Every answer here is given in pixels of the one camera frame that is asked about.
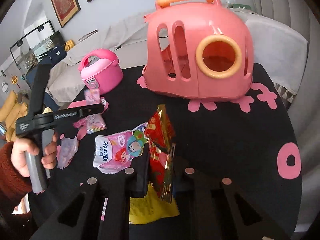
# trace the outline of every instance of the toy rice cooker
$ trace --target toy rice cooker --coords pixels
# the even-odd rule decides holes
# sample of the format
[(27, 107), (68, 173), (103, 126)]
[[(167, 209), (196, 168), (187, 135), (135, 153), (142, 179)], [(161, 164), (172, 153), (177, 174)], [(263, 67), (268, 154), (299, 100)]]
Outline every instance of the toy rice cooker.
[[(99, 60), (89, 63), (91, 56), (96, 56)], [(85, 55), (78, 70), (86, 86), (89, 89), (99, 89), (101, 95), (115, 88), (123, 78), (117, 55), (108, 49), (96, 49)]]
[[(148, 62), (142, 74), (148, 89), (189, 99), (231, 101), (252, 83), (253, 44), (247, 26), (220, 0), (156, 0), (145, 16)], [(169, 45), (161, 49), (159, 32)]]

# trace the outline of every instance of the yellow bag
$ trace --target yellow bag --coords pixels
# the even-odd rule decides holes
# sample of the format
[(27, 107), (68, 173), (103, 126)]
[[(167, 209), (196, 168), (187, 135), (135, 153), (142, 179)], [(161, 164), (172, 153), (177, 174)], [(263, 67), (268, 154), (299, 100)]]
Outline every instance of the yellow bag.
[(150, 182), (144, 198), (130, 198), (129, 221), (135, 225), (147, 224), (160, 218), (175, 217), (179, 214), (175, 199), (172, 198), (171, 204), (161, 201)]

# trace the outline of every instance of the black round table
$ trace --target black round table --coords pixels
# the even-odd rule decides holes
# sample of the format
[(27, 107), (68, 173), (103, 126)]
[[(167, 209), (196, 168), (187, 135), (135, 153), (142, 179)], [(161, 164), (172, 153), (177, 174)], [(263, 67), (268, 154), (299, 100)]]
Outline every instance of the black round table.
[[(176, 131), (176, 155), (189, 165), (218, 178), (232, 179), (291, 236), (298, 219), (302, 178), (283, 179), (277, 170), (277, 154), (288, 142), (297, 144), (287, 111), (278, 96), (277, 108), (257, 99), (259, 90), (250, 89), (254, 98), (251, 111), (241, 111), (239, 104), (217, 103), (209, 111), (203, 105), (197, 112), (188, 110), (189, 100), (158, 95), (136, 83), (142, 66), (124, 69), (122, 82), (104, 95), (109, 108), (103, 114), (107, 129), (86, 135), (70, 165), (52, 171), (50, 186), (44, 193), (29, 194), (31, 211), (41, 225), (64, 200), (89, 177), (106, 176), (93, 168), (95, 137), (130, 130), (148, 121), (159, 104), (166, 104), (167, 113)], [(253, 82), (264, 84), (276, 93), (272, 81), (260, 64), (254, 64)], [(84, 100), (81, 91), (75, 101)], [(65, 137), (74, 138), (77, 130), (71, 124), (57, 128)], [(184, 239), (186, 216), (161, 219), (146, 225), (130, 225), (130, 239)]]

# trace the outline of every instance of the pink letter o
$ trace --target pink letter o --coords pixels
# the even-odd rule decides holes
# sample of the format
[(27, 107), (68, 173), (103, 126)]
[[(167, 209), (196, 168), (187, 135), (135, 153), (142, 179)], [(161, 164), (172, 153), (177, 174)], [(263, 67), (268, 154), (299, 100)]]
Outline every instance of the pink letter o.
[[(289, 155), (294, 156), (294, 166), (287, 165), (287, 158)], [(284, 179), (295, 179), (299, 176), (301, 171), (301, 159), (298, 146), (294, 143), (286, 143), (283, 145), (277, 157), (278, 172)]]

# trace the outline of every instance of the orange ring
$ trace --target orange ring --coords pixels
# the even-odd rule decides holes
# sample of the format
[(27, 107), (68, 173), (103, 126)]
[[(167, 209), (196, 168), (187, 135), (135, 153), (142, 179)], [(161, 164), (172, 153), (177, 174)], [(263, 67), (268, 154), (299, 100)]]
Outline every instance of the orange ring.
[[(225, 71), (214, 71), (209, 69), (204, 61), (203, 61), (203, 51), (204, 49), (212, 42), (215, 41), (223, 41), (225, 43), (228, 43), (233, 50), (235, 51), (235, 61), (233, 63), (233, 65), (225, 70)], [(208, 77), (211, 78), (228, 78), (231, 77), (232, 75), (234, 75), (241, 66), (241, 60), (242, 60), (242, 53), (241, 53), (241, 49), (238, 46), (238, 44), (230, 37), (225, 36), (223, 34), (214, 34), (214, 35), (210, 35), (205, 37), (202, 41), (200, 41), (197, 49), (196, 49), (196, 62), (200, 68), (200, 70)]]

